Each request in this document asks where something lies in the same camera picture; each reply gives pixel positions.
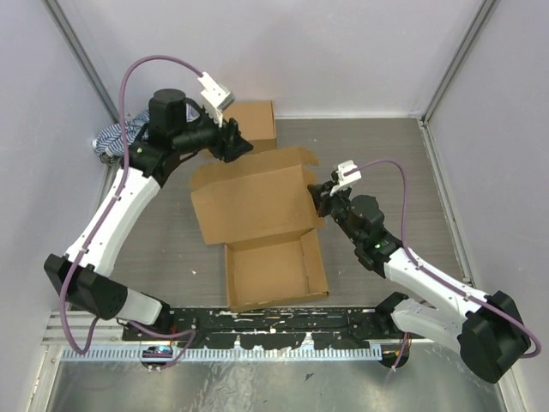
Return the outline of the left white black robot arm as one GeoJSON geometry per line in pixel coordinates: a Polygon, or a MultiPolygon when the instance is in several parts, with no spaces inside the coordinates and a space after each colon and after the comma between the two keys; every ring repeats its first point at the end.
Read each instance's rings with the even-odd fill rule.
{"type": "Polygon", "coordinates": [[[218,160],[235,161],[253,149],[223,112],[233,102],[221,86],[205,88],[202,104],[182,91],[165,88],[148,103],[149,120],[129,146],[129,164],[121,167],[112,188],[81,237],[59,257],[51,254],[44,269],[56,291],[73,306],[109,320],[137,322],[155,341],[172,330],[170,307],[162,300],[111,280],[120,249],[148,203],[180,164],[207,149],[218,160]]]}

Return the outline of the brown cardboard blanks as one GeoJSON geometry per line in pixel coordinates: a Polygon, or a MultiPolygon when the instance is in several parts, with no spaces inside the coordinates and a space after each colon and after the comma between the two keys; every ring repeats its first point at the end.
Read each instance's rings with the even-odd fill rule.
{"type": "Polygon", "coordinates": [[[316,155],[291,147],[199,167],[191,201],[207,245],[225,247],[228,306],[244,312],[329,295],[309,185],[316,155]]]}

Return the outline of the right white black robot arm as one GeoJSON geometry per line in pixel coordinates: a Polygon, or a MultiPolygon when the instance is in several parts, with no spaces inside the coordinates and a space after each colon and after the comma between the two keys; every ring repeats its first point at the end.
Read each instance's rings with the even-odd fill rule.
{"type": "Polygon", "coordinates": [[[457,281],[406,248],[384,226],[377,199],[353,197],[333,181],[308,185],[317,215],[331,217],[353,244],[359,263],[421,301],[393,293],[377,305],[377,327],[390,339],[420,335],[458,353],[478,378],[497,383],[526,355],[532,339],[514,300],[457,281]]]}

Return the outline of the brown cardboard box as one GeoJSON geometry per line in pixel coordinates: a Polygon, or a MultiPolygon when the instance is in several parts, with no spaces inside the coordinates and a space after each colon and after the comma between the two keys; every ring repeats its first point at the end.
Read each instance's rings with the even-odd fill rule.
{"type": "Polygon", "coordinates": [[[224,112],[224,119],[235,118],[242,137],[253,149],[243,155],[256,155],[276,149],[276,129],[271,100],[236,101],[224,112]]]}

